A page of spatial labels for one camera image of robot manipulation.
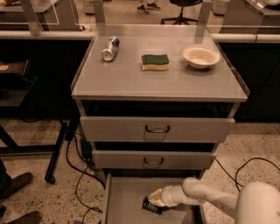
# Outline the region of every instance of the black drawer handle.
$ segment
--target black drawer handle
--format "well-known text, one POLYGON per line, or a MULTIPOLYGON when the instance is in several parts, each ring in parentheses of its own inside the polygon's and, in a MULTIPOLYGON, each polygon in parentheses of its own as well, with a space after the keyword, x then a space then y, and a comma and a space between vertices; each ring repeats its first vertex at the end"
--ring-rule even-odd
POLYGON ((164 162, 164 159, 161 158, 161 161, 159 162, 148 162, 146 157, 143 159, 143 161, 147 164, 147 165, 161 165, 164 162))
POLYGON ((160 134, 162 134, 162 133, 167 133, 167 132, 169 132, 169 131, 170 131, 170 126, 167 125, 166 129, 163 129, 163 130, 154 130, 154 129, 149 129, 148 125, 146 125, 146 126, 145 126, 145 129, 146 129, 146 131, 149 132, 149 133, 157 133, 157 134, 160 133, 160 134))

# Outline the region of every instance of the shoe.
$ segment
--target shoe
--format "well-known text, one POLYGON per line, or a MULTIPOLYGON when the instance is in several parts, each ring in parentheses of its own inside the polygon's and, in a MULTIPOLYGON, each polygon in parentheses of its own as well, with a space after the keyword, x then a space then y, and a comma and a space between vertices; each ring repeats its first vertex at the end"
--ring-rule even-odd
POLYGON ((144 14, 144 15, 148 15, 149 11, 146 10, 145 6, 142 4, 141 6, 137 7, 137 11, 144 14))
POLYGON ((39 224, 42 220, 42 214, 38 211, 27 213, 20 218, 6 222, 4 224, 39 224))
POLYGON ((30 172, 21 174, 15 178, 13 178, 9 184, 9 186, 0 193, 0 201, 8 199, 12 194, 23 190, 33 181, 33 175, 30 172))
POLYGON ((160 11, 160 7, 157 6, 155 3, 147 3, 147 9, 153 11, 160 11))

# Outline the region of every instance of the floor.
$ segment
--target floor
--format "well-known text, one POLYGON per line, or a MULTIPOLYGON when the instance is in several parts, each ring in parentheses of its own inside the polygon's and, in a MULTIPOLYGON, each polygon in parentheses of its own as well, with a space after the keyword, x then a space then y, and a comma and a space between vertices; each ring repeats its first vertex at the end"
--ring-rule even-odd
MULTIPOLYGON (((161 18, 173 17, 179 14, 177 6, 169 1, 159 0, 161 11, 152 11, 145 16, 137 13, 137 1, 104 2, 104 12, 107 24, 149 24, 157 25, 161 18)), ((81 0, 76 1, 80 14, 80 24, 92 25, 95 15, 85 15, 81 0)), ((188 9, 194 17, 198 16, 199 6, 188 9)), ((210 13, 209 22, 213 32, 219 30, 222 17, 210 13)), ((42 120, 24 122, 14 119, 0 119, 0 124, 19 145, 55 144, 60 130, 60 121, 42 120)), ((15 177, 23 172, 32 172, 34 181, 23 191, 16 193, 1 202, 7 206, 6 214, 0 218, 0 223, 12 221, 28 212, 39 210, 43 214, 42 224, 74 224, 99 223, 102 214, 96 207, 103 210, 105 191, 96 181, 103 179, 102 173, 87 168, 81 160, 80 140, 83 138, 80 128, 77 129, 73 141, 64 141, 59 161, 56 166, 54 185, 45 182, 46 169, 51 155, 28 155, 2 157, 8 173, 15 177)), ((217 159, 224 169, 235 176, 239 167, 251 158, 265 158, 280 165, 280 123, 236 123, 226 141, 221 143, 216 151, 217 159)), ((237 195, 235 182, 221 169, 217 161, 205 172, 203 182, 217 190, 237 195)), ((272 164, 264 160, 252 160, 239 173, 238 181, 246 185, 250 181, 263 181, 280 189, 280 172, 272 164)), ((203 205, 208 224, 232 224, 234 220, 209 203, 203 205)))

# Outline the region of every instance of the soda can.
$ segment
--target soda can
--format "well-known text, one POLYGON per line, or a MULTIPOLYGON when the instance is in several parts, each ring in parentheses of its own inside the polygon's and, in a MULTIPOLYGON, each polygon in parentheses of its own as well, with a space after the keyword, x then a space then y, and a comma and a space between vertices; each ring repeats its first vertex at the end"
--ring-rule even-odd
POLYGON ((105 49, 102 51, 102 57, 106 61, 111 61, 115 58, 119 51, 120 40, 118 37, 110 37, 105 49))

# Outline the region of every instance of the black chair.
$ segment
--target black chair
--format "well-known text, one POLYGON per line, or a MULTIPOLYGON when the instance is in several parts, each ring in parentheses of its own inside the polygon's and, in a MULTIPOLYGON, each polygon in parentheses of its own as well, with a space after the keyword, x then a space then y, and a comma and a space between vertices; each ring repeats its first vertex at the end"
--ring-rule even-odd
POLYGON ((185 25, 189 25, 188 21, 198 22, 197 19, 183 17, 183 10, 185 7, 194 6, 196 4, 202 3, 202 0, 170 0, 171 4, 176 4, 177 6, 181 7, 181 12, 178 17, 168 17, 163 18, 161 20, 161 25, 165 23, 165 21, 175 21, 174 25, 181 25, 182 23, 185 25))

